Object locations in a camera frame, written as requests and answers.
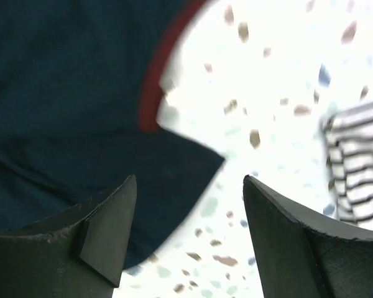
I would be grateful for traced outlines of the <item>black white striped tank top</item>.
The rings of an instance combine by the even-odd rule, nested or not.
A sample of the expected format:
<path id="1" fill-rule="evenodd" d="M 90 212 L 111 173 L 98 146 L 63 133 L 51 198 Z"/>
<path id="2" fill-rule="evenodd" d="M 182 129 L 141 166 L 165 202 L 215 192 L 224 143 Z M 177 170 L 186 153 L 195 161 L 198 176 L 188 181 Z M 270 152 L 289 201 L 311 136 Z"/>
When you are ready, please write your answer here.
<path id="1" fill-rule="evenodd" d="M 322 123 L 340 221 L 373 231 L 373 101 Z"/>

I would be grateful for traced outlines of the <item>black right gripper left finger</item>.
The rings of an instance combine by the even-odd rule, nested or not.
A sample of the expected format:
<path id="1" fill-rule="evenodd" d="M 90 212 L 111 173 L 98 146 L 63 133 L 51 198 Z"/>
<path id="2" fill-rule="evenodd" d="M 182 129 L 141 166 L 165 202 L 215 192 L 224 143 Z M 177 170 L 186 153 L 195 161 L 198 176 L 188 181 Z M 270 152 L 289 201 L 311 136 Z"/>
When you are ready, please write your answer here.
<path id="1" fill-rule="evenodd" d="M 0 231 L 0 297 L 111 297 L 121 280 L 137 183 L 129 176 L 46 219 Z"/>

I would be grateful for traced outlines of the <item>navy maroon tank top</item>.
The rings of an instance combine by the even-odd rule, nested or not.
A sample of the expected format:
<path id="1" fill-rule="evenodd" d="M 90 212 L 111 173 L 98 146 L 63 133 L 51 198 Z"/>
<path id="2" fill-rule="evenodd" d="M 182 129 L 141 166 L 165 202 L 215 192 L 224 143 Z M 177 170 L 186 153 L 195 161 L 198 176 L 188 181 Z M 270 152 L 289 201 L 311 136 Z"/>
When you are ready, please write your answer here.
<path id="1" fill-rule="evenodd" d="M 125 268 L 183 222 L 223 163 L 156 122 L 203 1 L 0 1 L 0 230 L 137 180 Z"/>

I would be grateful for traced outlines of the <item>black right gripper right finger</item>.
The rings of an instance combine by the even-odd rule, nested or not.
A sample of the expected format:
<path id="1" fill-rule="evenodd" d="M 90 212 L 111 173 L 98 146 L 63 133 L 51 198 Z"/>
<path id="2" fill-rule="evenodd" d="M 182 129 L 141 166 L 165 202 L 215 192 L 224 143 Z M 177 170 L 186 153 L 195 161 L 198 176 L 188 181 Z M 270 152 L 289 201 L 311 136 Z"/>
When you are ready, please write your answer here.
<path id="1" fill-rule="evenodd" d="M 244 206 L 266 298 L 373 298 L 373 231 L 331 219 L 254 177 Z"/>

